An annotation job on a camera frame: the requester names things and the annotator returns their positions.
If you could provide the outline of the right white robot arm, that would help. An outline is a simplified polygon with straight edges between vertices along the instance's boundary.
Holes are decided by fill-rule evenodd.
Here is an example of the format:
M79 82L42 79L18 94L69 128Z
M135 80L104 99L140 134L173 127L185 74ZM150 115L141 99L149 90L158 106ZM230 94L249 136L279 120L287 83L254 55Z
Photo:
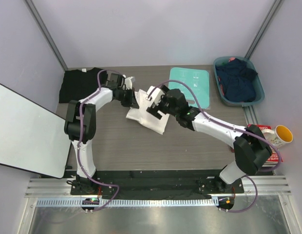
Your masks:
M233 148L234 161L226 165L215 180L216 189L222 193L231 189L233 183L243 176L255 175L272 155L259 127L236 126L213 118L199 107L190 106L179 89L153 88L147 100L150 104L146 111L157 119L169 114L182 127L212 136Z

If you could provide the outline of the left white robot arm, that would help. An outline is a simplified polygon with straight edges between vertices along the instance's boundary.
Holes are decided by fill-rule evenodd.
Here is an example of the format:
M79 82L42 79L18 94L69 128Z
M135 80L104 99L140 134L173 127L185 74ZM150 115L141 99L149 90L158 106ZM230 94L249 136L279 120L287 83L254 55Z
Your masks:
M71 100L65 118L64 132L75 150L76 176L71 185L73 195L95 194L103 184L97 180L92 140L96 133L96 113L105 104L118 100L123 107L138 108L133 88L134 77L112 72L99 83L93 93L80 100Z

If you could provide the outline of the white printed t shirt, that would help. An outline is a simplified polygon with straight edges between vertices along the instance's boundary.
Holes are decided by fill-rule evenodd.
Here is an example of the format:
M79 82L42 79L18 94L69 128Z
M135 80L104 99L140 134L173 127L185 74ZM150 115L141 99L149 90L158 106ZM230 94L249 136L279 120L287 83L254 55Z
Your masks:
M148 94L153 90L153 88L154 86L150 86L148 91L140 89L138 92L135 92L135 97L139 108L130 108L130 110L127 112L126 118L135 120L142 126L162 135L165 131L169 115L162 113L161 119L158 119L147 112L147 108L151 106L151 101L147 100L147 98Z

